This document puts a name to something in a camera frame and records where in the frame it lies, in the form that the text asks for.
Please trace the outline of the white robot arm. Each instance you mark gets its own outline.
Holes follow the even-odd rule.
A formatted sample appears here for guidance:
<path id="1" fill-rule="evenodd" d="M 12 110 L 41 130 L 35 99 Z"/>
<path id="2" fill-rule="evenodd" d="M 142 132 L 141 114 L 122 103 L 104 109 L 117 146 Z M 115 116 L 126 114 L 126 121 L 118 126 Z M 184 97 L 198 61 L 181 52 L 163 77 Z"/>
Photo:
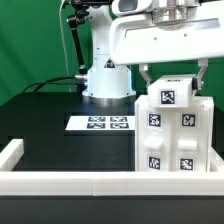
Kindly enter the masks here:
<path id="1" fill-rule="evenodd" d="M 224 0 L 72 0 L 93 54 L 117 65 L 224 56 Z"/>

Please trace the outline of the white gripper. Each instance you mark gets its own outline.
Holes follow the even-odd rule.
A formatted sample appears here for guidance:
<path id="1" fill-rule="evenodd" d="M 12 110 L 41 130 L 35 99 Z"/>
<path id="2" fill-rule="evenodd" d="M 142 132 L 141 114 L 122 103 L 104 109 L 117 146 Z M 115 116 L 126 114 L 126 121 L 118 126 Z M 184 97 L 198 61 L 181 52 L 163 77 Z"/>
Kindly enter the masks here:
<path id="1" fill-rule="evenodd" d="M 111 25 L 109 44 L 115 64 L 140 64 L 146 87 L 152 77 L 150 66 L 143 63 L 199 59 L 192 89 L 201 90 L 207 58 L 224 56 L 224 14 L 216 12 L 174 26 L 155 26 L 148 14 L 118 18 Z"/>

